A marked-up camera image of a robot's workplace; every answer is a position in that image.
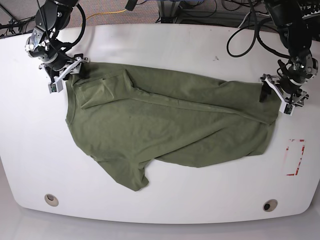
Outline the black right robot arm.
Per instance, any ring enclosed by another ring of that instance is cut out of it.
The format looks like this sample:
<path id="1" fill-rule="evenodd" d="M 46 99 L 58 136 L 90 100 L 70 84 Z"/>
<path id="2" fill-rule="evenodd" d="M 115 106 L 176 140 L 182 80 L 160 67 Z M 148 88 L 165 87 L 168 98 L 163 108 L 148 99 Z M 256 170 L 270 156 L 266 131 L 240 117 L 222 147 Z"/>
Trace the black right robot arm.
<path id="1" fill-rule="evenodd" d="M 58 34 L 69 24 L 74 8 L 79 10 L 82 17 L 80 34 L 73 42 L 62 42 L 58 40 Z M 25 50 L 29 57 L 39 58 L 43 62 L 50 80 L 54 81 L 54 77 L 67 65 L 84 56 L 82 53 L 69 56 L 67 52 L 80 42 L 85 27 L 85 12 L 77 0 L 46 0 L 43 5 L 38 5 L 35 27 L 27 39 Z"/>

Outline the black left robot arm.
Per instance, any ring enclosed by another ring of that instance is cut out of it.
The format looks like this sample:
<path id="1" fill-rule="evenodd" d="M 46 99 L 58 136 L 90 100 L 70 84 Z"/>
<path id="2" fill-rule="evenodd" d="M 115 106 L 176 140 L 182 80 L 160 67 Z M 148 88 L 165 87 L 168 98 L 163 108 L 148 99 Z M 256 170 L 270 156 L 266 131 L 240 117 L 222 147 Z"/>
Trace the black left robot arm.
<path id="1" fill-rule="evenodd" d="M 319 63 L 311 52 L 312 33 L 303 19 L 304 15 L 297 0 L 265 0 L 263 4 L 269 13 L 269 18 L 259 22 L 258 28 L 273 21 L 282 44 L 288 50 L 288 55 L 265 45 L 259 35 L 257 40 L 267 51 L 287 59 L 287 63 L 277 61 L 278 83 L 275 85 L 290 95 L 287 100 L 294 105 L 309 97 L 301 86 L 318 74 Z"/>

